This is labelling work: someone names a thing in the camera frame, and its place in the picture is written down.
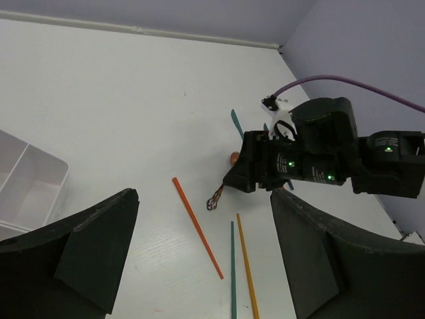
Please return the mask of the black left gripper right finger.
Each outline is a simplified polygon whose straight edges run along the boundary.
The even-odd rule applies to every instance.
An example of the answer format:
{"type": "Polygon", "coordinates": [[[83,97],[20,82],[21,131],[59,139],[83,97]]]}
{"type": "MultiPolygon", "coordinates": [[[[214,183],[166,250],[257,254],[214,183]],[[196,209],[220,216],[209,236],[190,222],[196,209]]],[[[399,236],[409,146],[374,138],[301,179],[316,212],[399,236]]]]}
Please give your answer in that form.
{"type": "Polygon", "coordinates": [[[272,213],[298,318],[423,318],[424,247],[276,189],[272,213]]]}

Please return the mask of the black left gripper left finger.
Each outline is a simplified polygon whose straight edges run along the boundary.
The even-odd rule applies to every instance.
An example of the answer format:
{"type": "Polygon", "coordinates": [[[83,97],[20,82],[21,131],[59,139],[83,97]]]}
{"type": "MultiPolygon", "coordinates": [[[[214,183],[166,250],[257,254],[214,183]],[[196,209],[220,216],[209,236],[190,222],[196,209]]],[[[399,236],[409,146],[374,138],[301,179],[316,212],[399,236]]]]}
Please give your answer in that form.
{"type": "Polygon", "coordinates": [[[1,241],[2,318],[105,318],[114,308],[139,196],[119,193],[1,241]]]}

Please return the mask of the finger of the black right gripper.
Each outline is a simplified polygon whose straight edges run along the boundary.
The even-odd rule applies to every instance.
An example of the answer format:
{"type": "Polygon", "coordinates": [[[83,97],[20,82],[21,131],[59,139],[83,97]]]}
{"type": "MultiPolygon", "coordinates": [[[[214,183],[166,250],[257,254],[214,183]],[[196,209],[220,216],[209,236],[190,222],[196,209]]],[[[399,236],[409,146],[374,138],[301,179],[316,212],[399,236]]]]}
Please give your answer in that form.
{"type": "Polygon", "coordinates": [[[238,159],[223,177],[222,183],[243,193],[252,193],[256,191],[257,175],[258,164],[255,161],[238,159]]]}

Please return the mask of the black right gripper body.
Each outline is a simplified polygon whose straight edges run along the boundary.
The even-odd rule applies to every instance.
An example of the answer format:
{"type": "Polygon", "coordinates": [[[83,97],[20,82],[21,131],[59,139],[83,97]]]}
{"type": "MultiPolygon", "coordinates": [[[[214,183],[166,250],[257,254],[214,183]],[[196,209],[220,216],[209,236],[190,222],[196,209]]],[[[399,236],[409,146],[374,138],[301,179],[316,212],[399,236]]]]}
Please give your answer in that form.
{"type": "Polygon", "coordinates": [[[357,127],[347,98],[316,98],[290,111],[285,137],[249,131],[242,144],[242,191],[271,190],[287,179],[342,185],[359,172],[357,127]]]}

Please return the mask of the iridescent ornate spoon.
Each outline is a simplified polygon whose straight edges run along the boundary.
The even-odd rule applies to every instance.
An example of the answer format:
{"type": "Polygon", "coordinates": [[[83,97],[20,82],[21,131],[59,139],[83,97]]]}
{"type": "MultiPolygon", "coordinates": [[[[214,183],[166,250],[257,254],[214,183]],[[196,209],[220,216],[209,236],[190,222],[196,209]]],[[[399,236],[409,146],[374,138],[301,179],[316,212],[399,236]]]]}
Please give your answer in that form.
{"type": "MultiPolygon", "coordinates": [[[[236,161],[239,158],[240,153],[239,152],[232,152],[230,155],[230,164],[233,167],[236,163],[236,161]]],[[[222,195],[224,189],[224,185],[221,184],[220,187],[215,191],[213,196],[207,200],[206,206],[208,211],[213,211],[217,208],[218,201],[220,199],[220,196],[222,195]]]]}

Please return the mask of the teal chopstick right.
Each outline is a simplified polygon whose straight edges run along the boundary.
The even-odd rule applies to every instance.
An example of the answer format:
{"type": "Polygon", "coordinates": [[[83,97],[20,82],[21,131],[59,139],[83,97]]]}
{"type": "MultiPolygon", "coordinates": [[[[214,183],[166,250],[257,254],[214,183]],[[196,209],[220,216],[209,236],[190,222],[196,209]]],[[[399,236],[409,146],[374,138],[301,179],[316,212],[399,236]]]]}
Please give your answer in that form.
{"type": "Polygon", "coordinates": [[[235,109],[231,110],[230,117],[232,119],[232,122],[233,122],[235,128],[237,129],[238,133],[240,134],[241,139],[243,140],[244,139],[244,131],[243,131],[241,125],[240,125],[240,122],[239,122],[238,116],[235,112],[235,109]]]}

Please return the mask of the teal chopstick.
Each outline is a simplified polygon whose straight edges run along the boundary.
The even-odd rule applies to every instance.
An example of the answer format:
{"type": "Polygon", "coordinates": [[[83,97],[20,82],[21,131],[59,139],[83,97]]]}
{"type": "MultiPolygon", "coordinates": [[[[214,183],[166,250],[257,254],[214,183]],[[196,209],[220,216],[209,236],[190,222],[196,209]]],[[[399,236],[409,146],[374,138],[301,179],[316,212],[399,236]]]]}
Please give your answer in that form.
{"type": "Polygon", "coordinates": [[[238,133],[240,134],[241,139],[243,140],[244,139],[244,131],[243,131],[241,125],[240,125],[240,122],[239,122],[238,116],[235,112],[235,109],[231,110],[230,117],[232,119],[232,122],[233,122],[235,128],[237,129],[238,133]]]}
{"type": "Polygon", "coordinates": [[[234,222],[230,222],[231,319],[237,319],[234,222]]]}

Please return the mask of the orange chopstick left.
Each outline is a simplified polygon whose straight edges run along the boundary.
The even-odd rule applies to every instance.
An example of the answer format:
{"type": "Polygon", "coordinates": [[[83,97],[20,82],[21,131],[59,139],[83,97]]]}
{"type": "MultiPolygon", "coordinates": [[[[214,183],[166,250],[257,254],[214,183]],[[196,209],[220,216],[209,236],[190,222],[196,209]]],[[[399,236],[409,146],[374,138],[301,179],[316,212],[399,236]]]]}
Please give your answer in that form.
{"type": "Polygon", "coordinates": [[[183,188],[181,187],[179,180],[177,179],[177,177],[173,177],[172,182],[173,182],[173,185],[175,186],[175,188],[177,190],[177,193],[179,194],[179,197],[181,198],[181,201],[183,202],[183,205],[185,206],[185,209],[187,210],[187,213],[189,214],[189,217],[190,217],[195,229],[197,230],[197,233],[198,233],[198,235],[199,235],[199,237],[200,237],[200,239],[201,239],[201,241],[202,241],[202,243],[203,243],[203,245],[204,245],[204,247],[207,251],[207,254],[210,257],[210,260],[211,260],[215,270],[218,273],[219,278],[222,280],[224,278],[224,275],[223,275],[223,273],[222,273],[222,271],[221,271],[221,269],[220,269],[220,267],[217,263],[217,260],[216,260],[214,254],[213,254],[213,251],[212,251],[212,249],[211,249],[211,247],[210,247],[210,245],[207,241],[207,238],[205,237],[205,235],[203,233],[203,230],[202,230],[202,228],[201,228],[201,226],[200,226],[200,224],[197,220],[197,217],[196,217],[196,215],[195,215],[195,213],[194,213],[194,211],[191,207],[191,204],[189,203],[189,200],[187,199],[187,196],[185,195],[185,192],[183,191],[183,188]]]}

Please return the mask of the yellow chopstick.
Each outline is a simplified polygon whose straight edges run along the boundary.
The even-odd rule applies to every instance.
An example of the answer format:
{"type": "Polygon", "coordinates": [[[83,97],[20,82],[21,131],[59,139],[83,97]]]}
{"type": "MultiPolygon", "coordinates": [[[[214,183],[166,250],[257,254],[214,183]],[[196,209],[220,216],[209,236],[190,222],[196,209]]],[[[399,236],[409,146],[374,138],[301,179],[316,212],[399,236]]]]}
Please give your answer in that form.
{"type": "Polygon", "coordinates": [[[246,241],[245,241],[245,238],[244,238],[242,221],[241,221],[239,213],[236,214],[236,219],[237,219],[237,223],[238,223],[238,232],[239,232],[239,235],[240,235],[240,244],[241,244],[241,249],[242,249],[242,256],[243,256],[243,259],[244,259],[244,266],[245,266],[248,291],[249,291],[250,301],[251,301],[251,306],[252,306],[253,319],[260,319],[258,303],[257,303],[257,300],[256,300],[256,293],[255,293],[255,289],[254,289],[254,284],[253,284],[253,280],[252,280],[252,273],[251,273],[250,263],[249,263],[249,259],[248,259],[248,251],[247,251],[247,248],[246,248],[246,241]]]}

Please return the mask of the white divided utensil container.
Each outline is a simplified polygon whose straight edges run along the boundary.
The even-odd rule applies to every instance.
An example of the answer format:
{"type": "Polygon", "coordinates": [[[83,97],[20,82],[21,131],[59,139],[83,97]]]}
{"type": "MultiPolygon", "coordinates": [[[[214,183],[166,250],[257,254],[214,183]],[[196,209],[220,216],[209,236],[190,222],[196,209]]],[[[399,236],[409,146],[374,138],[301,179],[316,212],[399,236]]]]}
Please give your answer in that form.
{"type": "Polygon", "coordinates": [[[65,161],[1,131],[1,240],[52,223],[68,174],[65,161]]]}

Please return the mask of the teal chopstick centre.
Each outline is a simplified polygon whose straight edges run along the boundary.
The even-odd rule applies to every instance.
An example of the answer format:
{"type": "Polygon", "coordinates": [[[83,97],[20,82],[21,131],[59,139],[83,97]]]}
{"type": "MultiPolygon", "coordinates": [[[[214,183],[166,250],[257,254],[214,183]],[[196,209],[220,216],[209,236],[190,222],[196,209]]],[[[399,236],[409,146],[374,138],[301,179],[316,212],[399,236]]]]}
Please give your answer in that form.
{"type": "Polygon", "coordinates": [[[231,319],[237,319],[234,222],[230,222],[231,319]]]}

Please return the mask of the aluminium table edge rail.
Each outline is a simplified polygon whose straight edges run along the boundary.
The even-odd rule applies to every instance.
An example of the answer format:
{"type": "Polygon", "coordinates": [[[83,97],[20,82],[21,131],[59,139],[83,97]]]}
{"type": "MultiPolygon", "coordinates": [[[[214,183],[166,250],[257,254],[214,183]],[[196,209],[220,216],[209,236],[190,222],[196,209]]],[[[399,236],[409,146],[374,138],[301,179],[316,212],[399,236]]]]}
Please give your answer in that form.
{"type": "Polygon", "coordinates": [[[220,43],[224,45],[237,45],[242,47],[256,47],[262,49],[280,50],[282,45],[276,43],[265,43],[258,41],[247,41],[226,37],[213,37],[205,35],[196,35],[190,33],[179,33],[173,31],[160,31],[157,29],[147,29],[138,26],[118,25],[112,23],[99,23],[93,21],[84,21],[78,19],[66,19],[58,17],[48,17],[43,15],[33,15],[27,13],[18,13],[1,10],[1,18],[10,21],[21,21],[28,23],[39,23],[44,25],[56,25],[62,27],[74,27],[79,29],[90,29],[97,31],[109,31],[115,33],[127,33],[135,35],[144,35],[150,37],[163,37],[168,39],[182,39],[188,41],[200,41],[206,43],[220,43]]]}

